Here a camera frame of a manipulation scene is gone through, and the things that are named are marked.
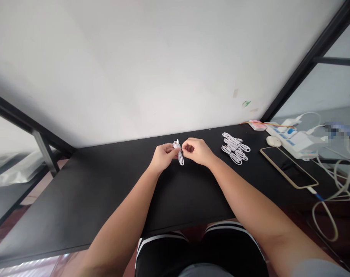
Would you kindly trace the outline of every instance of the gold phone case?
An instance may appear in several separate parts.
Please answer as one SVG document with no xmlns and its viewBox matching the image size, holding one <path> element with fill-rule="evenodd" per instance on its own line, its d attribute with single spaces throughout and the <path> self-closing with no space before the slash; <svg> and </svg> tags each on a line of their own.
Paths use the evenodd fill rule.
<svg viewBox="0 0 350 277">
<path fill-rule="evenodd" d="M 308 176 L 310 176 L 315 182 L 316 184 L 313 184 L 313 185 L 307 185 L 307 186 L 304 186 L 304 187 L 299 187 L 297 186 L 269 157 L 268 155 L 263 151 L 264 149 L 268 149 L 268 148 L 272 148 L 272 147 L 275 147 L 275 146 L 271 146 L 271 147 L 265 147 L 265 148 L 261 148 L 260 149 L 260 152 L 262 153 L 262 155 L 265 156 L 266 159 L 269 160 L 269 162 L 285 177 L 285 179 L 288 180 L 288 182 L 293 186 L 295 187 L 296 189 L 305 189 L 305 188 L 308 188 L 308 187 L 314 187 L 314 186 L 317 186 L 318 185 L 318 181 L 313 178 L 310 174 L 307 173 L 307 171 L 305 171 L 302 167 L 300 167 L 295 161 L 293 161 L 287 154 L 285 154 L 283 151 L 281 151 L 278 147 L 275 147 L 277 148 L 279 151 L 281 151 L 285 156 L 287 156 L 289 159 L 291 159 L 291 161 L 293 163 L 295 163 L 300 169 L 302 169 L 303 172 L 305 172 Z"/>
</svg>

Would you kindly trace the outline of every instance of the black phone screen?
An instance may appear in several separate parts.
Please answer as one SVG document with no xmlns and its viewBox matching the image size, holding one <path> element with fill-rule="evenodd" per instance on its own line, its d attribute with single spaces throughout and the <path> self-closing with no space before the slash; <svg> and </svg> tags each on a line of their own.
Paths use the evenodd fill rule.
<svg viewBox="0 0 350 277">
<path fill-rule="evenodd" d="M 293 183 L 296 184 L 296 186 L 305 187 L 317 184 L 317 181 L 310 177 L 277 147 L 265 148 L 262 149 L 262 151 L 293 181 Z"/>
</svg>

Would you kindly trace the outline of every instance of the striped shorts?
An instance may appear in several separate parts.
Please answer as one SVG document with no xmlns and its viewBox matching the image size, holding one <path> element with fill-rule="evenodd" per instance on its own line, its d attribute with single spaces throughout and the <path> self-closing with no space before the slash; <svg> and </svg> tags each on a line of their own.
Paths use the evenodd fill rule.
<svg viewBox="0 0 350 277">
<path fill-rule="evenodd" d="M 218 265 L 233 276 L 268 276 L 258 242 L 234 221 L 212 224 L 198 244 L 190 244 L 180 231 L 141 238 L 135 275 L 175 277 L 196 263 Z"/>
</svg>

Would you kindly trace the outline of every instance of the computer mouse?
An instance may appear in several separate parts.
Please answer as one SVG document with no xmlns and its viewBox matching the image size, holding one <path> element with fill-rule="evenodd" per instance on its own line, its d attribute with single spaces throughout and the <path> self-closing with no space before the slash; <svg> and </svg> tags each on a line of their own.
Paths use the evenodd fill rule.
<svg viewBox="0 0 350 277">
<path fill-rule="evenodd" d="M 277 137 L 272 137 L 272 136 L 268 136 L 266 138 L 266 142 L 270 146 L 280 147 L 282 145 L 282 143 L 280 142 L 280 140 Z"/>
</svg>

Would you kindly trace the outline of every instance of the smartphone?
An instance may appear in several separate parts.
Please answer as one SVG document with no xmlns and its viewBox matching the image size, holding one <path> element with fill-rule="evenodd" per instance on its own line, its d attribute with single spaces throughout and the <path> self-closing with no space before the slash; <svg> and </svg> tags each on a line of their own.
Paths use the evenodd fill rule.
<svg viewBox="0 0 350 277">
<path fill-rule="evenodd" d="M 278 147 L 262 148 L 260 152 L 296 189 L 318 185 L 318 182 L 310 174 Z"/>
</svg>

